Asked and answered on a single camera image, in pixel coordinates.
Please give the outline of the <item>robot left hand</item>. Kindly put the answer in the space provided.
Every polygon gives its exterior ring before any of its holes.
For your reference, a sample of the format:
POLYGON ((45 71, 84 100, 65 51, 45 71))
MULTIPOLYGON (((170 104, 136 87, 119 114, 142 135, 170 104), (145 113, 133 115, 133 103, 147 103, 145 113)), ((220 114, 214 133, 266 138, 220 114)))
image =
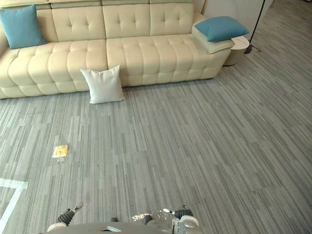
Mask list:
POLYGON ((69 226, 74 215, 83 207, 83 202, 79 203, 73 210, 70 208, 62 212, 58 217, 58 222, 65 223, 66 226, 69 226))

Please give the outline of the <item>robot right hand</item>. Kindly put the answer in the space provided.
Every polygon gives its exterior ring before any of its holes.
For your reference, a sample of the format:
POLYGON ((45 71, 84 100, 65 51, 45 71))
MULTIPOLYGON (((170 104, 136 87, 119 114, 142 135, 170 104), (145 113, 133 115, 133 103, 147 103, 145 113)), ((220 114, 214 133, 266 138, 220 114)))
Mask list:
POLYGON ((178 219, 181 219, 185 215, 194 216, 191 209, 189 209, 186 205, 182 205, 182 209, 176 210, 176 211, 170 210, 169 208, 163 208, 163 212, 173 215, 174 217, 178 219))

